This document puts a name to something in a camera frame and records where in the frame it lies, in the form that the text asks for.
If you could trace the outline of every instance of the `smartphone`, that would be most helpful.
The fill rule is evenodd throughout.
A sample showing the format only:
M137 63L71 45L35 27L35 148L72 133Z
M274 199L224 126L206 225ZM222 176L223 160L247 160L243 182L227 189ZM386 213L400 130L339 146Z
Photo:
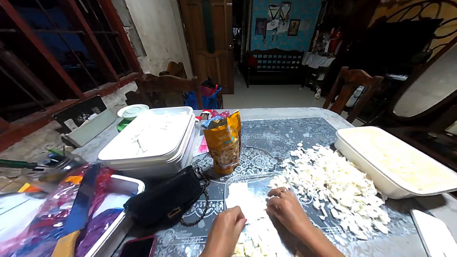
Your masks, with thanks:
M127 241L121 248L119 257L152 257L154 256L157 237L147 236Z

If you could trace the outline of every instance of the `blue bag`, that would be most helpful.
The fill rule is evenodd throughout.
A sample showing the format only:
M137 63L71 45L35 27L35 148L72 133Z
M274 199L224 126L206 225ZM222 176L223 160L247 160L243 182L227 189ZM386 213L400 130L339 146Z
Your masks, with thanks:
M208 97L202 96L203 109L215 110L218 108L218 93L222 90L222 87L219 87L216 92ZM187 100L185 106L190 106L194 110L198 110L197 98L195 97L195 92L190 91L187 95Z

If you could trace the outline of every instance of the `yellow snack bag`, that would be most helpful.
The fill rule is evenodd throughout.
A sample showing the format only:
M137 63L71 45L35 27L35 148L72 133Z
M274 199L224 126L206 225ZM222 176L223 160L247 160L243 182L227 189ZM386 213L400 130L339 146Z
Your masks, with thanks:
M212 121L204 130L209 154L213 158L214 171L228 175L239 164L241 148L241 118L235 111L227 118Z

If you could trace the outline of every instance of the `hand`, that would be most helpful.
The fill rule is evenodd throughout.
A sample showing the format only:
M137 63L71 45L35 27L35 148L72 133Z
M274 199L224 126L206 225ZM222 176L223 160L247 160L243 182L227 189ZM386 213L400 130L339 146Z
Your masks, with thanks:
M341 252L330 243L322 232L313 226L303 210L301 204L292 192L285 187L276 188L268 193L271 198L267 204L268 212L278 220L304 244L311 248L317 256L344 257Z
M276 216L291 233L299 236L313 227L297 198L285 187L272 189L268 196L276 196L267 202L268 212Z
M200 257L231 256L246 221L239 206L219 213L213 221L205 249Z

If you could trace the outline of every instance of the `window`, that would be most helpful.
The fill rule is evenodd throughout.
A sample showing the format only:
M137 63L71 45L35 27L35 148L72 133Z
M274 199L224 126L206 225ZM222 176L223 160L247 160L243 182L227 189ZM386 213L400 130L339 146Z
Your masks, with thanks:
M26 116L50 116L142 73L110 0L0 3L0 137Z

